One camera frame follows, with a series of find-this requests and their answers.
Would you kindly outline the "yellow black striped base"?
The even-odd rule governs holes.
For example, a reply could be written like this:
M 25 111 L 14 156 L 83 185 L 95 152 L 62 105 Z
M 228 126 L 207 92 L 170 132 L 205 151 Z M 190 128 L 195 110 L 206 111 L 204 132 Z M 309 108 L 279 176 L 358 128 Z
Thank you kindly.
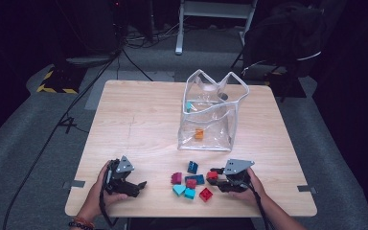
M 52 67 L 36 89 L 37 92 L 78 94 L 86 68 L 68 70 Z

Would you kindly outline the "black computer tower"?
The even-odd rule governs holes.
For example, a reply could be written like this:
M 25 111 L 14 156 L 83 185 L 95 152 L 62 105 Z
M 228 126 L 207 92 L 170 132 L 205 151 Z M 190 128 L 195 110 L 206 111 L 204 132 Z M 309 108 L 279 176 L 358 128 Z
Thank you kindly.
M 94 50 L 114 53 L 119 46 L 111 0 L 87 0 L 87 40 Z

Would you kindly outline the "dark jacket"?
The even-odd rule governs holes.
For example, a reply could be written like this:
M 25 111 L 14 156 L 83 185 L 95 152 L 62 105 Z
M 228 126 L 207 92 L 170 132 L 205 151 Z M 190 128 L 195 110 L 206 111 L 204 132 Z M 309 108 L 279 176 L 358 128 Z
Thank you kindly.
M 246 32 L 241 73 L 246 76 L 253 66 L 271 62 L 286 67 L 293 77 L 303 78 L 322 52 L 325 31 L 322 9 L 297 2 L 280 4 Z

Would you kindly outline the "clear plastic bag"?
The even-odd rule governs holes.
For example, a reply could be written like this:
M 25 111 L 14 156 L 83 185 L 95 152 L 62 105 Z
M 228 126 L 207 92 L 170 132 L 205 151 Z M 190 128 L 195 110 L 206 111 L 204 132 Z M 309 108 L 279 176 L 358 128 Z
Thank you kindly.
M 249 92 L 248 85 L 233 72 L 219 82 L 200 69 L 192 73 L 183 93 L 177 148 L 231 151 L 240 106 Z M 186 102 L 192 103 L 191 112 L 186 111 Z M 197 128 L 204 130 L 202 139 L 195 138 Z

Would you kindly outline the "black tape cross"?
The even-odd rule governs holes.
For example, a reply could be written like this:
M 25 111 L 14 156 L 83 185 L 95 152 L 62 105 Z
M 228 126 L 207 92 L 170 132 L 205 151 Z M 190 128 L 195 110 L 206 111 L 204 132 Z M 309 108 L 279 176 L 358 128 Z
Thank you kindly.
M 75 123 L 75 118 L 74 117 L 66 116 L 65 118 L 61 119 L 57 123 L 57 125 L 59 127 L 64 127 L 66 134 L 69 134 L 72 128 L 75 128 L 76 130 L 87 133 L 87 130 L 84 130 L 84 129 L 81 129 L 80 127 L 78 127 L 78 125 Z

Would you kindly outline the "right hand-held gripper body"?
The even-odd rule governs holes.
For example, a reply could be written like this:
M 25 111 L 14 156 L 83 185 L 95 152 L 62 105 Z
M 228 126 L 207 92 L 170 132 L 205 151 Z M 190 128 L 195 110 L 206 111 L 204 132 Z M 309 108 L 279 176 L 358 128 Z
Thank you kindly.
M 250 187 L 250 176 L 247 170 L 255 164 L 254 161 L 229 159 L 223 168 L 225 181 L 220 181 L 219 189 L 224 192 L 241 193 Z

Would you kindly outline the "person's right hand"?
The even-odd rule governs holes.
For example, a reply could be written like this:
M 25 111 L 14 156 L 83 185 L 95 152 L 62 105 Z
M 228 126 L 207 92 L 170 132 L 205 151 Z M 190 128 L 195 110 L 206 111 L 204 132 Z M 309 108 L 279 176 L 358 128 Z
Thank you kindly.
M 246 171 L 250 176 L 251 189 L 247 189 L 246 191 L 241 193 L 231 192 L 230 196 L 243 200 L 248 204 L 256 205 L 256 195 L 258 195 L 260 198 L 266 197 L 265 189 L 261 180 L 257 177 L 257 175 L 253 172 L 251 168 L 247 169 Z

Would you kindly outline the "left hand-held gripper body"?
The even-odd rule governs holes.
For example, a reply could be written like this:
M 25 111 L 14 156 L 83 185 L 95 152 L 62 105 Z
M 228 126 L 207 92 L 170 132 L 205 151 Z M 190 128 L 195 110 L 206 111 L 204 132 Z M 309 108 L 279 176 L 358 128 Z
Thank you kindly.
M 127 182 L 127 177 L 133 170 L 134 167 L 125 155 L 121 159 L 111 160 L 104 176 L 105 190 L 109 194 L 127 194 L 128 191 L 135 190 L 135 185 Z

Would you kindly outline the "grey tape strip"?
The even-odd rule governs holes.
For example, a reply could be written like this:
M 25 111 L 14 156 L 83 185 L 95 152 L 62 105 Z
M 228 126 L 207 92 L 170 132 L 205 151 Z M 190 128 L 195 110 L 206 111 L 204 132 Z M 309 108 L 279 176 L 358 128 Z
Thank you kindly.
M 73 180 L 73 181 L 65 181 L 62 185 L 63 189 L 71 189 L 72 187 L 83 188 L 85 181 Z
M 317 190 L 309 185 L 298 185 L 297 189 L 299 192 L 310 192 L 311 194 L 317 194 Z

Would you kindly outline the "dark blue long block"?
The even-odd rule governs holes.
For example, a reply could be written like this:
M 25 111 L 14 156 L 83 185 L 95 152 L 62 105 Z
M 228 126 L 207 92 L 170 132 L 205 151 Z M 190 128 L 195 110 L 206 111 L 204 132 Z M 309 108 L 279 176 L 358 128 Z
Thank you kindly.
M 184 177 L 185 180 L 195 179 L 197 185 L 202 185 L 205 183 L 204 176 L 202 174 L 189 175 Z

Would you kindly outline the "white metal stand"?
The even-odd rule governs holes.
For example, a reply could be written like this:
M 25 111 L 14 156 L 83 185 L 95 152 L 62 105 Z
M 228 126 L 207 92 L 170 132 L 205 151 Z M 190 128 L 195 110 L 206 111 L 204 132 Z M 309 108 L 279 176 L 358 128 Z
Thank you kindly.
M 244 36 L 250 28 L 258 1 L 259 0 L 180 0 L 175 53 L 179 56 L 183 53 L 185 16 L 244 19 L 244 29 L 239 32 L 241 44 L 244 44 Z

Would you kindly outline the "person's left hand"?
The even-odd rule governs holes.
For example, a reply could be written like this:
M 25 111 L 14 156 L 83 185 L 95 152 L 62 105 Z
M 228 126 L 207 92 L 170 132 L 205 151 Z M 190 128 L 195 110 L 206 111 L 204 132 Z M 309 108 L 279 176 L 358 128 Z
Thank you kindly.
M 100 195 L 103 195 L 104 205 L 109 207 L 116 202 L 127 199 L 127 195 L 125 194 L 104 194 L 102 192 L 102 185 L 104 180 L 104 174 L 107 170 L 109 162 L 106 162 L 102 169 L 99 172 L 97 177 L 97 181 L 91 187 L 86 200 L 80 208 L 80 211 L 77 214 L 78 218 L 82 218 L 88 222 L 93 222 L 97 216 L 99 216 L 102 211 L 100 208 Z

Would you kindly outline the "black chair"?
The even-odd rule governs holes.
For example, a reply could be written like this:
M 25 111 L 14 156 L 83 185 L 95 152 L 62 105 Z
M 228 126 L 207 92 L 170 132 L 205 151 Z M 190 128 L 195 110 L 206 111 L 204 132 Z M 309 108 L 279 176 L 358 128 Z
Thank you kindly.
M 249 61 L 244 48 L 241 49 L 230 69 L 233 70 L 239 62 L 241 63 L 239 74 L 246 83 L 268 86 L 281 103 L 288 98 L 307 97 L 297 76 L 295 62 L 275 62 L 265 59 Z

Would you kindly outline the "grey stand base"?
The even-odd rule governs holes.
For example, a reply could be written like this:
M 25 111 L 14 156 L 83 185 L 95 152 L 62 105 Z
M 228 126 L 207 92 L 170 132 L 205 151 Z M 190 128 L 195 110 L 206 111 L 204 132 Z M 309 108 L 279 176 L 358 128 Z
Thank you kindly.
M 73 65 L 96 66 L 107 63 L 109 57 L 70 57 L 67 61 Z

